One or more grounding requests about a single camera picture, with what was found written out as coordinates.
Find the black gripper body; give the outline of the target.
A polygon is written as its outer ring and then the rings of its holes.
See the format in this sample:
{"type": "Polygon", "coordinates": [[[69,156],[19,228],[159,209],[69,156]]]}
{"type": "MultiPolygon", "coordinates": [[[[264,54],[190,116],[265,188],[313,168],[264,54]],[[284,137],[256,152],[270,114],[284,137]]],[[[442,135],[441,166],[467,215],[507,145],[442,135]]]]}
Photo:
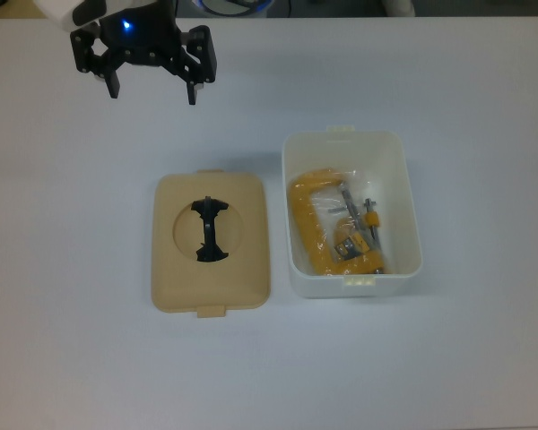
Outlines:
{"type": "Polygon", "coordinates": [[[101,35],[107,47],[102,55],[104,68],[117,71],[123,64],[162,67],[173,75],[184,75],[185,64],[178,32],[150,34],[110,32],[101,35]]]}

